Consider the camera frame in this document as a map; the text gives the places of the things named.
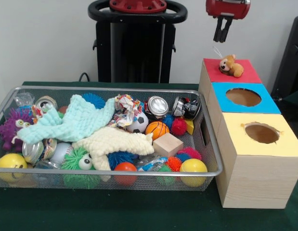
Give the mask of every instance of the cloth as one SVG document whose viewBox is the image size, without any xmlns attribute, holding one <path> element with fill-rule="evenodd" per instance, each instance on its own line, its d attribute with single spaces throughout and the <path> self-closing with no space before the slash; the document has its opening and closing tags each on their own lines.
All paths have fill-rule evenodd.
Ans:
<svg viewBox="0 0 298 231">
<path fill-rule="evenodd" d="M 114 98 L 109 99 L 104 108 L 95 109 L 92 103 L 86 102 L 80 95 L 73 95 L 62 119 L 56 109 L 51 108 L 35 125 L 21 129 L 17 135 L 29 144 L 46 138 L 76 142 L 106 126 L 114 112 Z"/>
<path fill-rule="evenodd" d="M 104 127 L 90 137 L 72 144 L 73 148 L 83 147 L 91 157 L 96 170 L 110 170 L 107 154 L 113 152 L 129 152 L 148 155 L 154 152 L 152 133 L 129 133 L 118 128 Z"/>
<path fill-rule="evenodd" d="M 113 119 L 109 127 L 126 127 L 137 120 L 138 113 L 141 113 L 142 106 L 139 100 L 133 100 L 130 95 L 118 95 L 115 97 L 115 109 Z"/>
</svg>

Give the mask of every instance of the soccer ball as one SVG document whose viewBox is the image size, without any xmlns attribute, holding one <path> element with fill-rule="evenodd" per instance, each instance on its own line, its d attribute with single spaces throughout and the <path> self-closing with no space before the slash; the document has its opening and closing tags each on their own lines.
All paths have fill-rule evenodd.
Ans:
<svg viewBox="0 0 298 231">
<path fill-rule="evenodd" d="M 133 122 L 131 125 L 128 125 L 126 127 L 126 130 L 134 133 L 144 133 L 148 124 L 148 117 L 145 115 L 145 113 L 141 112 L 138 114 L 137 120 Z"/>
</svg>

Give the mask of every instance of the plush bear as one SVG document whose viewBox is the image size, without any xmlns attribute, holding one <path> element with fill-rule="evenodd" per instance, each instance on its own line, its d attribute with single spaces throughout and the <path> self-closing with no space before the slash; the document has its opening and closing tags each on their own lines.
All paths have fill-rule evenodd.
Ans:
<svg viewBox="0 0 298 231">
<path fill-rule="evenodd" d="M 235 54 L 224 57 L 220 62 L 220 71 L 226 75 L 241 77 L 244 68 L 240 64 L 235 63 Z"/>
</svg>

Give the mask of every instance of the table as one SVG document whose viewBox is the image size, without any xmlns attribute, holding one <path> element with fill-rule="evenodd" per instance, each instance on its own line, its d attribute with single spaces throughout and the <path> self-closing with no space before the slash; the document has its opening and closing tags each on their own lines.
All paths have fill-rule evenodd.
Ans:
<svg viewBox="0 0 298 231">
<path fill-rule="evenodd" d="M 25 82 L 24 85 L 197 90 L 197 84 Z M 298 183 L 286 209 L 224 209 L 204 192 L 0 189 L 0 230 L 298 230 Z"/>
</svg>

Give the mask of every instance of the yellow smiley face ball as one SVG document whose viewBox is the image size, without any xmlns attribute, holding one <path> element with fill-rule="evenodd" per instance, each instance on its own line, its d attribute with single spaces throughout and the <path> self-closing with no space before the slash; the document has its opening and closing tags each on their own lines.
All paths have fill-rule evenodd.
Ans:
<svg viewBox="0 0 298 231">
<path fill-rule="evenodd" d="M 3 168 L 27 168 L 25 159 L 16 153 L 9 153 L 0 158 L 0 167 Z M 0 172 L 0 178 L 6 182 L 16 182 L 23 177 L 23 173 Z"/>
<path fill-rule="evenodd" d="M 198 159 L 189 159 L 183 162 L 180 172 L 207 172 L 207 166 Z M 206 181 L 206 177 L 181 177 L 184 184 L 189 187 L 199 187 Z"/>
</svg>

